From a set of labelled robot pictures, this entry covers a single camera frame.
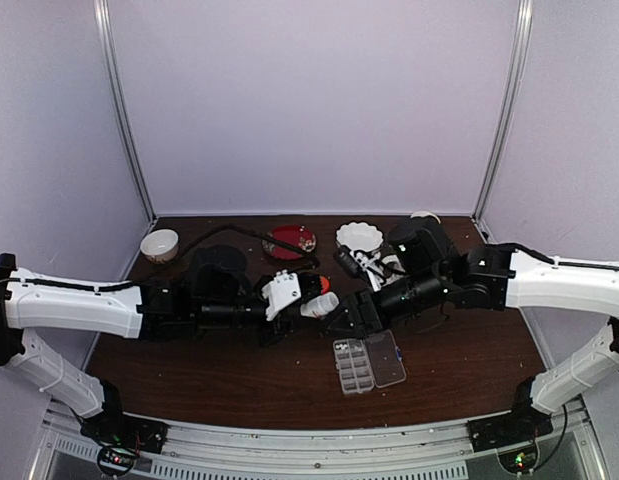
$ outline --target white arm segment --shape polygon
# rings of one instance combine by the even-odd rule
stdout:
[[[25,353],[13,357],[6,368],[18,371],[37,385],[41,393],[49,393],[82,418],[93,417],[102,412],[104,392],[98,379],[68,363],[34,330],[24,330],[22,344]]]
[[[619,262],[589,262],[619,266]],[[619,319],[619,272],[565,267],[540,262],[523,252],[511,257],[515,278],[507,285],[507,307],[556,307],[609,315]],[[546,414],[558,411],[578,394],[619,370],[619,354],[610,350],[613,331],[605,325],[584,347],[532,384],[532,406]]]
[[[47,277],[25,268],[19,268],[11,276],[99,287],[114,285]],[[138,313],[137,306],[142,304],[142,298],[139,287],[96,294],[11,282],[7,289],[12,292],[11,298],[5,302],[7,323],[11,328],[69,328],[111,333],[125,338],[138,338],[140,335],[142,314]]]
[[[560,261],[619,267],[619,262]],[[523,252],[512,254],[510,268],[516,276],[507,284],[507,307],[565,308],[619,319],[619,272],[555,266]]]
[[[605,325],[584,347],[555,368],[538,375],[531,386],[531,406],[552,414],[607,375],[619,371],[619,354],[609,350],[611,325]]]

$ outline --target orange object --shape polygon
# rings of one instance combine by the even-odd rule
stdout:
[[[320,291],[320,294],[324,295],[331,288],[331,284],[329,283],[329,279],[327,277],[323,277],[321,275],[320,276],[320,286],[322,287],[322,290]]]

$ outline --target metal frame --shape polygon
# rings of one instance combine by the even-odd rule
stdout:
[[[589,415],[578,398],[569,402],[569,431],[578,440],[587,478],[606,480],[608,474]],[[418,472],[446,471],[466,461],[490,456],[495,450],[473,453],[469,419],[418,426],[358,430],[256,430],[166,421],[167,442],[161,455],[143,454],[142,475],[152,478],[255,478],[304,480],[329,478],[410,479]],[[554,416],[560,435],[564,416]],[[71,412],[52,401],[41,428],[30,479],[44,480],[56,451],[92,460],[97,446],[79,433]],[[434,478],[428,475],[422,478]],[[445,478],[466,478],[442,476]]]
[[[136,150],[136,145],[131,133],[129,114],[127,113],[127,106],[122,94],[122,84],[120,81],[120,73],[118,71],[113,32],[111,30],[111,21],[109,18],[108,0],[94,0],[94,9],[96,13],[98,34],[102,44],[107,73],[109,75],[109,86],[111,88],[111,95],[113,97],[115,107],[116,122],[118,124],[118,130],[120,131],[120,137],[125,149],[125,156],[127,163],[129,164],[133,183],[140,197],[140,202],[142,203],[145,216],[149,222],[152,222],[156,218],[156,213],[153,209],[147,184],[142,174],[142,168],[140,167],[140,161],[138,159],[138,151]]]
[[[480,189],[478,202],[476,203],[476,208],[473,213],[473,218],[477,223],[482,222],[482,217],[487,208],[487,201],[489,200],[489,195],[491,194],[507,142],[507,134],[509,133],[511,119],[513,117],[513,107],[518,98],[518,91],[520,89],[520,83],[527,59],[532,19],[533,0],[520,0],[518,5],[518,20],[516,22],[516,31],[511,50],[509,76],[507,78],[505,95],[502,100],[498,128],[496,129],[496,136],[493,141],[493,146],[491,147],[489,163],[487,165],[482,188]]]

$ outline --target white bowl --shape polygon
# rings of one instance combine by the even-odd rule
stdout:
[[[156,230],[142,239],[140,251],[150,262],[168,262],[178,253],[178,234],[173,230]]]
[[[348,223],[336,232],[336,242],[339,246],[349,247],[352,252],[374,252],[382,245],[382,232],[368,223]]]

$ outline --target red plate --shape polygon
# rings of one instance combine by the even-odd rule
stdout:
[[[305,252],[312,252],[316,248],[316,235],[306,227],[301,225],[283,225],[274,228],[270,235],[276,240],[280,240],[291,245],[297,245]],[[269,242],[262,242],[265,252],[278,260],[298,260],[302,255],[294,253],[285,248]]]

